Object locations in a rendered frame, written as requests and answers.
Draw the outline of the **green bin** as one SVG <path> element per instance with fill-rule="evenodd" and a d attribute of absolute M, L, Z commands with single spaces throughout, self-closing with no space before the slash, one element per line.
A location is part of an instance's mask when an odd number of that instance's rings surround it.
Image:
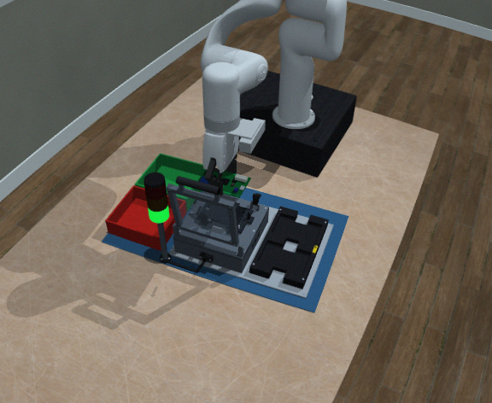
<path fill-rule="evenodd" d="M 176 184 L 177 176 L 198 181 L 205 170 L 202 164 L 170 155 L 159 154 L 135 183 L 135 186 L 144 188 L 144 177 L 152 172 L 162 173 L 165 177 L 167 187 L 168 184 L 179 186 L 179 184 Z"/>

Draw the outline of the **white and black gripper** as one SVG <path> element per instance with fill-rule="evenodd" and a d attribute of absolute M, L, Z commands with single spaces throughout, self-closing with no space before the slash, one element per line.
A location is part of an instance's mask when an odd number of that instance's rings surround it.
<path fill-rule="evenodd" d="M 222 173 L 224 171 L 237 173 L 239 137 L 228 135 L 227 132 L 213 132 L 206 127 L 205 129 L 203 139 L 203 168 L 207 170 L 205 179 L 208 184 L 220 187 L 220 196 L 222 196 Z M 214 177 L 214 172 L 219 173 L 218 178 Z"/>

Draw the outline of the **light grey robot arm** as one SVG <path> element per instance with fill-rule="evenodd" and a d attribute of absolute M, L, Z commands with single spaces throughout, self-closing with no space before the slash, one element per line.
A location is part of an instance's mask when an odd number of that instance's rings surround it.
<path fill-rule="evenodd" d="M 268 65 L 261 55 L 225 44 L 235 28 L 275 15 L 281 3 L 282 0 L 239 0 L 212 25 L 202 51 L 204 125 L 213 132 L 241 137 L 239 151 L 248 154 L 265 131 L 266 121 L 241 119 L 240 95 L 265 79 Z M 341 55 L 347 0 L 285 0 L 285 6 L 291 15 L 303 19 L 289 18 L 278 31 L 279 95 L 272 118 L 282 127 L 303 129 L 315 119 L 314 112 L 310 113 L 312 57 L 335 61 Z"/>

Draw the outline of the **green circuit board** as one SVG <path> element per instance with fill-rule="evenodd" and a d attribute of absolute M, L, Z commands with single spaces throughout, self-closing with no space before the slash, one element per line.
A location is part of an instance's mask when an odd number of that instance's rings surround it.
<path fill-rule="evenodd" d="M 205 170 L 198 181 L 208 184 L 208 181 L 205 179 L 206 171 L 207 170 Z M 221 179 L 221 181 L 223 181 L 223 194 L 240 198 L 250 179 L 251 178 L 243 175 L 236 175 L 236 173 L 224 171 Z"/>

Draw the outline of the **red open-top bin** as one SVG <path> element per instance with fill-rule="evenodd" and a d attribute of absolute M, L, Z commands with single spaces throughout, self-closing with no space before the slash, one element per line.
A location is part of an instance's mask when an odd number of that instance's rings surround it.
<path fill-rule="evenodd" d="M 175 223 L 168 196 L 167 202 L 169 218 L 163 222 L 166 243 L 173 235 L 173 224 Z M 157 223 L 149 218 L 144 188 L 133 185 L 105 221 L 108 233 L 161 251 Z"/>

